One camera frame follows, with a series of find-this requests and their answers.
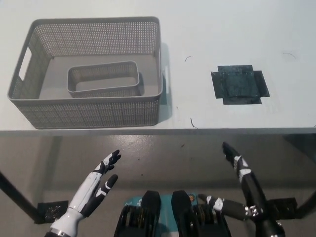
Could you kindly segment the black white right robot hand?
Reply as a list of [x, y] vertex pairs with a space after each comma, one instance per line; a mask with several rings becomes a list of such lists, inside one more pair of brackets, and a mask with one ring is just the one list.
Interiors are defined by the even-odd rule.
[[198, 194], [198, 197], [215, 211], [237, 220], [259, 223], [268, 219], [267, 199], [254, 172], [243, 156], [227, 142], [222, 144], [222, 149], [237, 174], [246, 204], [206, 194]]

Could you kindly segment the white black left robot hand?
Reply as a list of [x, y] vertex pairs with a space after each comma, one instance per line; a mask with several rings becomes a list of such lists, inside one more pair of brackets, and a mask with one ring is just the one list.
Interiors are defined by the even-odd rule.
[[88, 174], [75, 193], [65, 214], [52, 223], [47, 237], [76, 237], [79, 222], [89, 217], [104, 200], [118, 179], [112, 175], [104, 185], [100, 186], [103, 175], [114, 168], [114, 164], [121, 158], [119, 150], [110, 153], [96, 168]]

